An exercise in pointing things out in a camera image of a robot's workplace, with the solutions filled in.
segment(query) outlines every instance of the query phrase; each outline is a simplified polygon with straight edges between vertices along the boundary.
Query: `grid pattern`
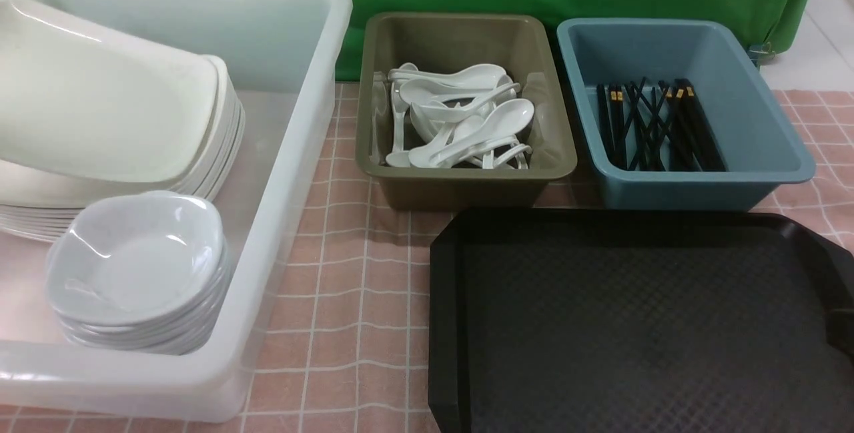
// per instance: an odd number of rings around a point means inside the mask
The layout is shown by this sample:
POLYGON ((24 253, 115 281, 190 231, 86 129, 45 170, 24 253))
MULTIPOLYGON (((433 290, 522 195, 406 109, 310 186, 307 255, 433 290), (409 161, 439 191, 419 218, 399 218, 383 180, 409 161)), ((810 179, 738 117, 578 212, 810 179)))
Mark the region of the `grid pattern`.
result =
MULTIPOLYGON (((356 84, 338 86, 243 414, 196 424, 0 406, 0 433, 436 433, 427 406, 429 256, 451 215, 394 211, 359 170, 357 92, 356 84)), ((854 250, 854 95, 775 93, 818 171, 809 183, 780 187, 757 211, 785 214, 854 250)), ((598 205, 584 159, 537 201, 598 205)))

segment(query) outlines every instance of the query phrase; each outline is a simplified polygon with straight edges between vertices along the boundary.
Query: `brown plastic tray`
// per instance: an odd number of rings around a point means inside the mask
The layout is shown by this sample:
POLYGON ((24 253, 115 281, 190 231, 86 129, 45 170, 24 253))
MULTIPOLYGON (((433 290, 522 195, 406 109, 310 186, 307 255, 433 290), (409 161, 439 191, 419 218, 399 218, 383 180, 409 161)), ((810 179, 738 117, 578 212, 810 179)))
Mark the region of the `brown plastic tray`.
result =
MULTIPOLYGON (((550 181, 576 167, 577 155, 558 73, 542 23, 529 16, 382 13, 371 18, 359 89, 356 162, 376 178, 396 209, 456 211, 467 207, 528 207, 550 181), (422 71, 451 73, 479 63, 503 66, 536 107, 530 169, 419 169, 382 165, 391 150, 388 70, 412 62, 422 71), (373 151, 373 135, 376 148, 373 151)), ((406 147, 424 144, 406 126, 406 147)))

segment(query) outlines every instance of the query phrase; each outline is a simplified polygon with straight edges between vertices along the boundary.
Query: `clear plastic bin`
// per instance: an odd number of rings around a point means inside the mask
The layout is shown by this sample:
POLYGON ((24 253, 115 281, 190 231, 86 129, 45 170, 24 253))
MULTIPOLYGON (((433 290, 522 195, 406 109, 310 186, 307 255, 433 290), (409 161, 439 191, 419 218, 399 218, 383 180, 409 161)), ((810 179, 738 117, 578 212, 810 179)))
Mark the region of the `clear plastic bin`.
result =
POLYGON ((277 260, 290 254, 326 137, 352 2, 37 1, 225 60, 247 125, 214 203, 238 266, 211 338, 198 351, 167 356, 80 348, 56 334, 40 291, 46 245, 0 234, 0 403, 226 421, 244 405, 272 310, 266 292, 281 279, 271 272, 280 272, 277 260), (10 306, 3 294, 25 300, 10 306))

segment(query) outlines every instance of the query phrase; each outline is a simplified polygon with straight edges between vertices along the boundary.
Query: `plastic tray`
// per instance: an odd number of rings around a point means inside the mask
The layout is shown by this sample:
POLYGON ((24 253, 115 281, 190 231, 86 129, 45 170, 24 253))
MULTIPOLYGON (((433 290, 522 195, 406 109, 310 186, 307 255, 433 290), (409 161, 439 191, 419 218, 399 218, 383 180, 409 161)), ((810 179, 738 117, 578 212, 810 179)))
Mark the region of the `plastic tray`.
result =
POLYGON ((815 160, 729 29, 679 19, 570 19, 558 43, 607 208, 747 211, 815 160), (623 171, 598 132, 595 87, 689 78, 726 172, 623 171))
POLYGON ((350 0, 38 0, 225 60, 246 132, 215 203, 238 256, 210 340, 184 356, 61 342, 40 291, 46 247, 0 235, 0 403, 220 422, 244 405, 335 101, 350 0))
MULTIPOLYGON (((379 181, 388 204, 396 209, 457 211, 474 205, 532 205, 549 181, 570 174, 577 163, 546 29, 529 16, 383 13, 372 17, 365 32, 358 114, 356 162, 379 181), (536 108, 530 134, 524 138, 534 150, 530 169, 380 165, 391 151, 393 130, 385 74, 405 62, 440 73, 480 63, 504 66, 521 84, 522 98, 530 99, 536 108), (373 135, 378 154, 372 154, 373 135)), ((407 144, 414 147, 423 141, 418 138, 407 144)))
POLYGON ((430 409, 443 433, 851 431, 852 275, 771 214, 466 211, 430 248, 430 409))

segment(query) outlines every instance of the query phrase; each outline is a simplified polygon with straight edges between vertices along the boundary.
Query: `blue plastic bin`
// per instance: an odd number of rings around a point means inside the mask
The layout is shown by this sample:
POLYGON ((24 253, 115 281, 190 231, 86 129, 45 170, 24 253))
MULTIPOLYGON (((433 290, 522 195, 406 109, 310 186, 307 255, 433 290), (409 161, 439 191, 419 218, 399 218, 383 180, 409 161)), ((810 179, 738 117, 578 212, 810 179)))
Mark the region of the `blue plastic bin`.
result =
POLYGON ((724 26, 570 19, 558 26, 558 43, 607 208, 747 211, 777 186, 815 174, 815 160, 774 93, 724 26), (726 172, 623 171, 611 165, 598 132, 596 85, 643 77, 692 81, 726 172))

